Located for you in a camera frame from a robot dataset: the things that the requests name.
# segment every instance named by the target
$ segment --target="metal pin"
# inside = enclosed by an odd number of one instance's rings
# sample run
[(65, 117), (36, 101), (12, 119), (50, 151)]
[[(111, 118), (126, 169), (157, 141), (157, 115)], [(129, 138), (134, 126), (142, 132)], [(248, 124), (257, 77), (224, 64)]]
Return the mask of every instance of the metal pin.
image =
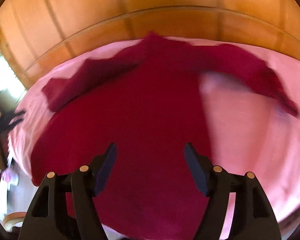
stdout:
[(221, 171), (222, 171), (222, 168), (221, 168), (220, 166), (216, 165), (216, 166), (213, 167), (213, 170), (214, 170), (215, 172), (221, 172)]
[(89, 169), (89, 166), (83, 165), (83, 166), (80, 167), (79, 170), (80, 170), (81, 172), (86, 172), (88, 169)]
[(47, 174), (47, 177), (49, 179), (52, 179), (54, 177), (55, 173), (53, 171), (50, 171), (48, 174)]
[(248, 177), (249, 179), (254, 179), (255, 175), (254, 175), (253, 172), (249, 171), (249, 172), (247, 172), (247, 177)]

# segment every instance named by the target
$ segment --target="curved wooden armrest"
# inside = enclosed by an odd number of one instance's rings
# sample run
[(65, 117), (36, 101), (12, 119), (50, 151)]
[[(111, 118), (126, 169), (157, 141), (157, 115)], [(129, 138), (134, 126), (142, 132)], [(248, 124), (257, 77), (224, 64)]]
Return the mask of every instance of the curved wooden armrest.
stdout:
[(7, 216), (2, 221), (2, 225), (6, 231), (10, 231), (11, 228), (19, 223), (23, 222), (25, 220), (26, 212), (14, 212)]

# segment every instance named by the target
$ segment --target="pink blanket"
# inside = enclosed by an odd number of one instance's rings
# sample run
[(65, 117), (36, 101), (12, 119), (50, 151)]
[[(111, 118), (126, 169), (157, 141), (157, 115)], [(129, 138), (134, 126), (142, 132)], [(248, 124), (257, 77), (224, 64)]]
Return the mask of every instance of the pink blanket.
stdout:
[[(194, 45), (217, 44), (204, 40), (189, 42)], [(29, 90), (19, 106), (28, 110), (26, 119), (10, 135), (10, 149), (29, 175), (33, 146), (52, 116), (39, 92), (41, 88), (51, 77), (71, 77), (87, 57), (110, 57), (135, 43), (113, 43), (83, 54), (58, 66)], [(300, 62), (266, 49), (240, 46), (269, 62), (283, 81), (288, 96), (300, 109)], [(213, 162), (233, 173), (254, 171), (277, 219), (282, 220), (300, 205), (300, 119), (282, 112), (272, 99), (253, 94), (219, 74), (203, 75), (200, 89), (207, 109), (209, 130), (214, 138)], [(227, 220), (224, 234), (229, 225), (230, 220)]]

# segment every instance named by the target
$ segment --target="red cloth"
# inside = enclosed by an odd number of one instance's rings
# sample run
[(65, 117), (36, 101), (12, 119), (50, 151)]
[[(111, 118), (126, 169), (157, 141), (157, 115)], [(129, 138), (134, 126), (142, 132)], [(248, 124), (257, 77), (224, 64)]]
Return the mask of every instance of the red cloth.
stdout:
[[(44, 87), (50, 109), (59, 111), (33, 150), (34, 184), (49, 171), (70, 173), (89, 164), (115, 142), (116, 164), (94, 199), (101, 222), (135, 239), (192, 239), (208, 200), (186, 166), (185, 143), (211, 158), (198, 89), (201, 70), (232, 74), (298, 114), (275, 73), (245, 50), (227, 44), (193, 47), (150, 34), (111, 59), (86, 61), (69, 80), (51, 79)], [(72, 205), (68, 208), (73, 214)]]

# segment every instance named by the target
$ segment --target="wooden wall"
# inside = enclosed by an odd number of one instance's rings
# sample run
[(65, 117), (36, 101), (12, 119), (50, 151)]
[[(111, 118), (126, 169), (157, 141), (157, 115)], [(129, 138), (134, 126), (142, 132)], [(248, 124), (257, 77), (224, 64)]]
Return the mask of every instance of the wooden wall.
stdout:
[(251, 44), (300, 60), (295, 0), (6, 0), (0, 28), (14, 70), (30, 84), (66, 60), (149, 30)]

